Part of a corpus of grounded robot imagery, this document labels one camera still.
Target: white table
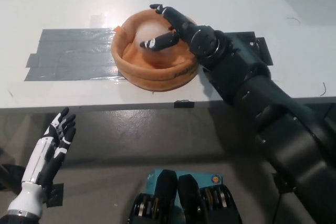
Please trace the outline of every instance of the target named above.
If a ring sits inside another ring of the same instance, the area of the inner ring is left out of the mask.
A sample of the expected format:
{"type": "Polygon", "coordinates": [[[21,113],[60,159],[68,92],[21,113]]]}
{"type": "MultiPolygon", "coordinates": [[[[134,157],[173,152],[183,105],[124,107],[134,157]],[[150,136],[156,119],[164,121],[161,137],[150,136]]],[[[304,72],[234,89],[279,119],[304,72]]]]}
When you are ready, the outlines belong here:
{"type": "Polygon", "coordinates": [[[216,104],[221,99],[203,75],[163,93],[125,80],[24,82],[43,29],[90,28],[97,15],[100,27],[115,27],[151,3],[173,6],[215,29],[255,31],[266,39],[272,79],[285,92],[307,103],[336,101],[334,0],[0,0],[0,112],[172,108],[176,100],[216,104]]]}

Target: cable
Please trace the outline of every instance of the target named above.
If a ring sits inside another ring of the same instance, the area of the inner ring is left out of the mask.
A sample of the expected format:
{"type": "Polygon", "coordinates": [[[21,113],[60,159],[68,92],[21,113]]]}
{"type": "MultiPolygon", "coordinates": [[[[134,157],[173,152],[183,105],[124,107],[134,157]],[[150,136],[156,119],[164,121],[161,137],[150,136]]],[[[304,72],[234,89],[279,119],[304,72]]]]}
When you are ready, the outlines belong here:
{"type": "Polygon", "coordinates": [[[278,210],[279,210],[281,198],[282,198],[282,194],[279,195],[279,198],[278,198],[278,201],[277,201],[277,206],[275,207],[275,212],[274,212],[274,215],[273,215],[272,224],[275,224],[275,219],[277,218],[277,213],[278,213],[278,210]]]}

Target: orange fabric bowl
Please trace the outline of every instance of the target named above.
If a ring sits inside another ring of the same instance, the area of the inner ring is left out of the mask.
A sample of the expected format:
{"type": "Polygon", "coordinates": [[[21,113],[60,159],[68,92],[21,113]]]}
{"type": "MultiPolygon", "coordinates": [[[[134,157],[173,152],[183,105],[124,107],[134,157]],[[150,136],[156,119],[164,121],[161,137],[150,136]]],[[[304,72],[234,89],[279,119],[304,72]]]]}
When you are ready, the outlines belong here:
{"type": "Polygon", "coordinates": [[[197,74],[198,63],[180,41],[177,45],[159,52],[142,49],[135,44],[137,29],[145,22],[156,21],[169,27],[169,22],[149,9],[129,17],[117,27],[111,53],[122,75],[132,84],[150,91],[167,91],[181,87],[197,74]]]}

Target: robot finger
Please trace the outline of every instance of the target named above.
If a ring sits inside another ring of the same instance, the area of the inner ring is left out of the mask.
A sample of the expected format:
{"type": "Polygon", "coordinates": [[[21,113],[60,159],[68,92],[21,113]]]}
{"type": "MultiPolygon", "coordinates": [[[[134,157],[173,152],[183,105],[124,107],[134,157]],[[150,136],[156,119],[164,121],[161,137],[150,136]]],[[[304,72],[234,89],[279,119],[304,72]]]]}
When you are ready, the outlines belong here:
{"type": "Polygon", "coordinates": [[[69,127],[64,137],[60,141],[58,148],[64,148],[65,150],[68,150],[70,147],[70,144],[72,143],[72,140],[74,139],[75,133],[76,133],[76,128],[69,127]]]}
{"type": "Polygon", "coordinates": [[[162,4],[150,5],[151,9],[155,9],[156,13],[162,14],[163,17],[172,25],[172,27],[181,32],[185,25],[192,23],[189,18],[170,6],[163,6],[162,4]]]}
{"type": "Polygon", "coordinates": [[[64,131],[64,129],[66,128],[66,126],[69,124],[69,123],[72,123],[76,118],[76,115],[73,114],[71,116],[68,116],[67,118],[63,119],[59,126],[58,126],[58,129],[57,129],[57,132],[59,134],[60,137],[63,137],[64,134],[62,134],[62,132],[64,131]]]}
{"type": "Polygon", "coordinates": [[[71,128],[71,127],[74,127],[76,125],[76,122],[75,121],[72,121],[70,123],[67,124],[67,126],[64,128],[63,130],[63,136],[61,137],[64,137],[64,134],[67,133],[67,131],[71,128]]]}
{"type": "Polygon", "coordinates": [[[176,31],[171,31],[151,40],[141,42],[140,47],[147,48],[151,51],[159,51],[176,45],[179,42],[179,39],[179,34],[176,31]]]}
{"type": "Polygon", "coordinates": [[[166,7],[164,7],[162,4],[152,4],[149,7],[154,9],[157,14],[163,14],[166,9],[166,7]]]}
{"type": "Polygon", "coordinates": [[[69,113],[69,108],[65,107],[60,113],[57,114],[57,116],[53,119],[51,122],[51,125],[57,129],[59,124],[62,122],[63,117],[66,116],[69,113]]]}

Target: wire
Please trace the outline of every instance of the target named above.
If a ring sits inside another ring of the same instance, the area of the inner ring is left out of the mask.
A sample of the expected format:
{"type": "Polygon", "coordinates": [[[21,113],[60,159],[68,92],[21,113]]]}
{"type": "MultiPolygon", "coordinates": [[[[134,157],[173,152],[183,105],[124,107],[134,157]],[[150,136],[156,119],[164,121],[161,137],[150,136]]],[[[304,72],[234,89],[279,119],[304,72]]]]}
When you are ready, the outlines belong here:
{"type": "Polygon", "coordinates": [[[282,194],[279,195],[279,198],[278,198],[278,201],[277,201],[277,206],[275,207],[275,212],[274,212],[274,215],[273,215],[272,224],[275,224],[275,219],[277,218],[277,213],[278,213],[278,210],[279,210],[281,198],[282,198],[282,194]]]}
{"type": "Polygon", "coordinates": [[[326,85],[325,85],[325,83],[323,83],[323,86],[324,86],[324,93],[323,93],[322,95],[320,95],[320,96],[323,96],[323,95],[325,95],[325,94],[326,94],[326,92],[327,92],[327,88],[326,88],[326,85]]]}

